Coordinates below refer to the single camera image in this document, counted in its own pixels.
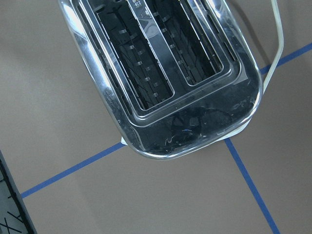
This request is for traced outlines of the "cream silver toaster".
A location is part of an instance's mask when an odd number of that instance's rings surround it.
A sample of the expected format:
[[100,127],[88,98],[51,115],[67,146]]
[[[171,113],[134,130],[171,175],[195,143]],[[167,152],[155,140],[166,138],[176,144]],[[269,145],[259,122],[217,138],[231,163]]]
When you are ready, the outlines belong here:
[[125,142],[153,159],[240,132],[263,81],[224,0],[60,0],[78,51]]

